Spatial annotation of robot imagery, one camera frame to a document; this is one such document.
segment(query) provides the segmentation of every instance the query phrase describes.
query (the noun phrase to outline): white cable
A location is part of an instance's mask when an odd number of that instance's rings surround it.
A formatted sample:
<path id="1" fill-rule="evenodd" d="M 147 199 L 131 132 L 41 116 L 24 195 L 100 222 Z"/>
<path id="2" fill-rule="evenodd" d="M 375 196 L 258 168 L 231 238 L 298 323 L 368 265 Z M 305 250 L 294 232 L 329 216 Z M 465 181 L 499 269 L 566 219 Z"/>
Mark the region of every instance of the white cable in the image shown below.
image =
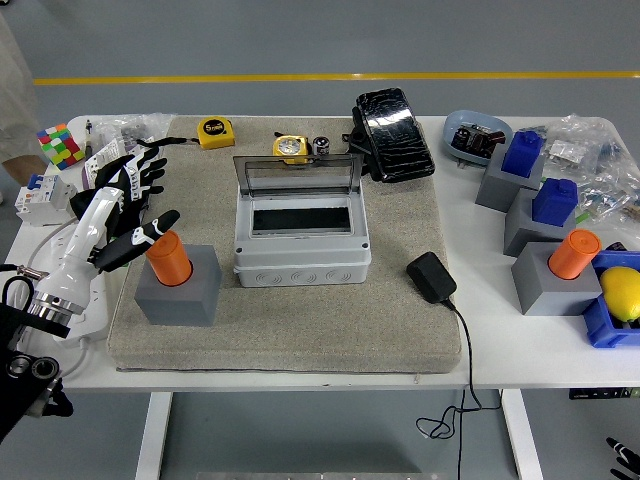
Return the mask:
<path id="1" fill-rule="evenodd" d="M 57 227 L 55 230 L 53 230 L 51 233 L 49 233 L 49 235 L 47 235 L 37 246 L 36 248 L 33 250 L 33 252 L 31 252 L 31 256 L 29 257 L 29 260 L 27 260 L 27 263 L 25 264 L 25 267 L 31 268 L 31 264 L 33 263 L 33 261 L 36 258 L 36 255 L 38 255 L 38 252 L 42 249 L 42 247 L 44 247 L 47 242 L 49 242 L 55 235 L 57 235 L 58 233 L 60 233 L 62 230 L 64 230 L 65 228 L 67 228 L 69 225 L 77 222 L 78 219 L 77 218 L 72 218 L 71 220 L 63 223 L 62 225 L 60 225 L 59 227 Z M 13 302 L 12 302 L 12 307 L 13 308 L 22 308 L 25 304 L 25 302 L 27 301 L 28 295 L 29 295 L 29 290 L 27 289 L 27 287 L 21 283 L 14 291 L 13 291 Z"/>
<path id="2" fill-rule="evenodd" d="M 29 259 L 27 260 L 27 263 L 25 264 L 25 266 L 28 268 L 31 268 L 31 264 L 35 260 L 36 255 L 38 255 L 38 252 L 42 249 L 42 247 L 44 247 L 47 244 L 47 242 L 49 242 L 54 236 L 56 236 L 62 230 L 64 230 L 69 225 L 77 221 L 78 221 L 77 218 L 72 218 L 71 220 L 63 223 L 59 227 L 55 228 L 51 233 L 49 233 L 42 241 L 40 241 L 40 243 L 38 243 L 38 245 L 36 245 L 36 248 L 33 249 L 33 252 L 31 252 L 31 256 L 29 256 Z M 27 298 L 29 298 L 29 289 L 24 283 L 20 282 L 20 284 L 13 291 L 13 301 L 10 302 L 11 306 L 13 308 L 22 309 L 24 307 L 24 304 L 27 301 Z M 27 328 L 24 334 L 22 335 L 22 339 L 20 340 L 21 349 L 25 353 L 29 348 L 32 335 L 33 335 L 32 329 Z"/>
<path id="3" fill-rule="evenodd" d="M 73 372 L 75 372 L 80 367 L 80 365 L 82 365 L 82 362 L 84 362 L 84 359 L 87 356 L 87 350 L 89 349 L 89 345 L 90 345 L 89 337 L 80 338 L 80 350 L 81 350 L 80 358 L 78 358 L 78 361 L 74 363 L 72 367 L 62 371 L 62 378 L 68 377 Z"/>

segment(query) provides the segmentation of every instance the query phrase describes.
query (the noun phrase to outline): blue bowl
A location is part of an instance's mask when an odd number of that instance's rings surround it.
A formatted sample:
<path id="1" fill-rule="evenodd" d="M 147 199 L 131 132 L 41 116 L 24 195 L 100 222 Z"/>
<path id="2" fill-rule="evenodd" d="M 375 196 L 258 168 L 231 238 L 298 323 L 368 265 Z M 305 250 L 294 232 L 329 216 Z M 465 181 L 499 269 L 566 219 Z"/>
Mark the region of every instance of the blue bowl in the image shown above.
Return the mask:
<path id="1" fill-rule="evenodd" d="M 479 125 L 490 129 L 492 132 L 503 132 L 506 139 L 505 145 L 509 145 L 513 139 L 513 130 L 511 130 L 511 127 L 499 118 L 485 115 L 484 113 L 472 112 L 471 110 L 457 110 L 453 112 L 444 122 L 444 130 L 442 132 L 444 148 L 454 157 L 461 158 L 472 163 L 486 166 L 489 164 L 490 159 L 463 152 L 462 150 L 458 150 L 451 146 L 453 136 L 462 124 Z"/>

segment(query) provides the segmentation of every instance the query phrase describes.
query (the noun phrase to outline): yellow lemon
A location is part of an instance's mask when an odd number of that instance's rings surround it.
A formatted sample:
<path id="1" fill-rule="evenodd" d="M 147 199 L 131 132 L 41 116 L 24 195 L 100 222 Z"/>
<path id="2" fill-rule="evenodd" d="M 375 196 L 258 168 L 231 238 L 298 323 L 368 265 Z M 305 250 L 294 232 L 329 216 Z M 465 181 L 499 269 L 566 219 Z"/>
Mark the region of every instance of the yellow lemon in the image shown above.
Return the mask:
<path id="1" fill-rule="evenodd" d="M 611 267 L 600 276 L 600 284 L 611 315 L 623 322 L 640 317 L 640 272 Z"/>

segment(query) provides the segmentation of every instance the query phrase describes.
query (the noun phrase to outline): white robotic arm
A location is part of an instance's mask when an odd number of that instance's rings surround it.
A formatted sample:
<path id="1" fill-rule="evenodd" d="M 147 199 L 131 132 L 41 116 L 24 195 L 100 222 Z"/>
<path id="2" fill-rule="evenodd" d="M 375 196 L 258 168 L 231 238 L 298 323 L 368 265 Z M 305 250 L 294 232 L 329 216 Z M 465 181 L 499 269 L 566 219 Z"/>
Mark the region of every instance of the white robotic arm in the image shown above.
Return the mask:
<path id="1" fill-rule="evenodd" d="M 66 337 L 71 315 L 82 313 L 90 300 L 89 285 L 101 271 L 111 271 L 140 256 L 180 217 L 170 210 L 140 226 L 140 210 L 151 193 L 162 187 L 151 183 L 164 174 L 166 159 L 153 160 L 157 148 L 140 155 L 127 156 L 110 166 L 108 180 L 95 192 L 83 192 L 90 200 L 81 214 L 62 263 L 50 274 L 30 270 L 30 278 L 39 280 L 32 286 L 24 276 L 13 277 L 30 286 L 30 304 L 25 311 L 0 303 L 0 442 L 23 415 L 69 416 L 73 406 L 62 392 L 60 368 L 55 359 L 34 357 L 16 349 L 26 326 Z M 113 231 L 126 220 L 134 228 L 109 242 Z M 0 270 L 29 269 L 2 265 Z"/>

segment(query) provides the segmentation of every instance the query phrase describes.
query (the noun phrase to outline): rubik's cube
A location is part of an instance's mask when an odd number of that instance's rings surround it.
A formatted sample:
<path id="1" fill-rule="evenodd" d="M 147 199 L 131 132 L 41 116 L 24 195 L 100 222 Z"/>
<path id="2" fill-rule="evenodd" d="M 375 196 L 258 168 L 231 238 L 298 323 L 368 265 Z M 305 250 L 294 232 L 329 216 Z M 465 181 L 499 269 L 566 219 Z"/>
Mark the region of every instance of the rubik's cube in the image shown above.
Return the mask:
<path id="1" fill-rule="evenodd" d="M 60 170 L 84 159 L 84 152 L 73 140 L 64 123 L 38 132 L 38 141 L 51 163 Z"/>

